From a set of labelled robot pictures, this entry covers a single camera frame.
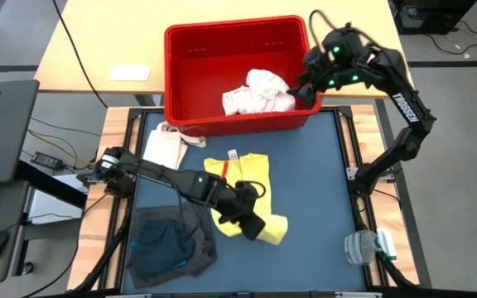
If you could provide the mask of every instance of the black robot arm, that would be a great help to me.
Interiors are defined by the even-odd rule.
[[[238,181],[229,185],[225,178],[206,171],[176,171],[143,160],[123,147],[106,149],[94,168],[95,178],[106,183],[106,192],[119,197],[133,194],[132,175],[171,187],[194,204],[217,210],[221,224],[238,223],[243,235],[257,238],[265,223],[254,212],[258,195],[250,182]]]
[[[360,40],[362,35],[371,41],[366,46]],[[363,164],[351,181],[355,195],[370,195],[382,173],[399,161],[417,156],[436,118],[409,83],[404,59],[398,50],[379,46],[350,24],[334,29],[321,45],[325,52],[319,46],[311,49],[304,59],[306,73],[298,79],[299,87],[290,89],[289,94],[301,98],[306,107],[312,107],[317,92],[364,83],[367,88],[374,86],[388,94],[408,124],[393,145],[375,161]]]
[[[422,141],[430,133],[436,118],[424,106],[418,92],[409,84],[402,55],[397,50],[367,45],[374,58],[366,65],[356,63],[364,82],[388,94],[408,126],[403,128],[395,142],[376,160],[364,163],[354,176],[354,190],[370,195],[378,178],[399,161],[417,156]]]

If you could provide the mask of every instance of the yellow cloth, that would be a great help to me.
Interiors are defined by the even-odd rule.
[[[225,161],[217,161],[213,158],[204,160],[204,168],[206,171],[222,175]],[[235,185],[238,180],[257,181],[266,187],[266,194],[262,198],[257,199],[253,211],[261,219],[264,220],[266,226],[257,236],[268,243],[278,245],[288,230],[288,220],[284,216],[272,214],[272,190],[270,187],[270,178],[268,177],[270,164],[268,156],[262,154],[247,154],[241,156],[238,160],[228,161],[228,171],[225,179],[230,185]],[[263,188],[259,185],[252,184],[257,192],[261,194]],[[214,209],[211,210],[214,224],[226,236],[233,237],[241,234],[239,223],[219,223],[220,213]]]

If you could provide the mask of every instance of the white sticker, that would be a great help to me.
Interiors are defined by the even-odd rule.
[[[150,66],[119,65],[109,70],[110,80],[145,81],[150,76]]]
[[[237,151],[232,149],[228,151],[228,157],[230,161],[236,161],[239,158],[239,154],[237,154]]]

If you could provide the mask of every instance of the wooden desk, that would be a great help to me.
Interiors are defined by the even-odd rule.
[[[308,23],[309,14],[322,9],[336,26],[352,22],[382,46],[402,51],[387,0],[68,0],[63,18],[75,41],[84,67],[99,92],[155,94],[164,91],[163,39],[173,24],[297,15]],[[314,30],[320,40],[330,31],[316,16]],[[310,45],[314,45],[309,32]],[[147,81],[110,81],[118,65],[147,65]],[[44,92],[90,92],[61,23],[36,72]],[[335,97],[384,98],[363,84],[329,90]]]
[[[351,107],[354,115],[354,124],[359,139],[359,147],[364,162],[374,160],[384,151],[384,145],[377,118],[372,105],[354,105]],[[129,108],[109,108],[104,122],[103,135],[100,140],[98,156],[102,156],[107,147],[122,146],[128,122]],[[342,122],[344,129],[345,143],[350,148],[349,129],[347,123]],[[354,156],[349,156],[351,166],[355,166]],[[87,207],[93,204],[103,195],[103,185],[94,186],[89,192]],[[394,184],[379,182],[378,190],[385,191],[391,195],[396,195]],[[417,283],[417,271],[412,257],[412,250],[408,242],[405,225],[402,219],[402,212],[396,199],[374,192],[371,196],[375,219],[379,227],[389,229],[393,234],[395,248],[397,249],[396,263],[399,270],[407,279]],[[84,217],[79,235],[79,251],[71,268],[68,289],[73,289],[79,285],[85,276],[91,271],[94,264],[104,251],[106,234],[108,232],[108,221],[112,208],[112,199],[105,198],[102,202],[91,209]],[[124,205],[121,206],[118,216],[118,225],[124,216]],[[108,274],[108,287],[112,287],[114,273],[118,261],[118,255],[114,255],[110,262],[110,274]],[[373,283],[379,284],[378,271],[376,266],[372,266]]]

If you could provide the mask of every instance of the gray floor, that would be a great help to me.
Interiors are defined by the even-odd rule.
[[[465,20],[477,30],[477,4]],[[50,1],[7,0],[0,12],[0,65],[37,65],[56,22]],[[436,39],[450,50],[477,41],[464,31]],[[410,61],[465,60],[440,52],[426,36],[402,36],[401,40]],[[470,60],[477,60],[477,49],[469,54]],[[33,76],[0,73],[0,81]],[[403,165],[432,283],[435,288],[477,291],[477,69],[413,69],[412,76],[423,101],[438,117],[419,157]],[[103,97],[108,105],[137,105],[133,96]],[[405,123],[391,103],[387,110],[396,133]],[[33,112],[35,118],[49,123],[91,132],[101,131],[104,114],[96,98],[88,94],[39,94]],[[31,129],[63,137],[84,160],[94,157],[99,144],[97,137],[39,123],[31,123]],[[73,162],[32,137],[26,139],[24,149]],[[22,155],[22,159],[28,161],[29,157]],[[45,285],[63,270],[74,249],[75,238],[34,242],[28,259],[37,264],[37,272],[8,278],[0,284],[0,296],[22,296]],[[43,294],[61,293],[66,283],[67,275]]]

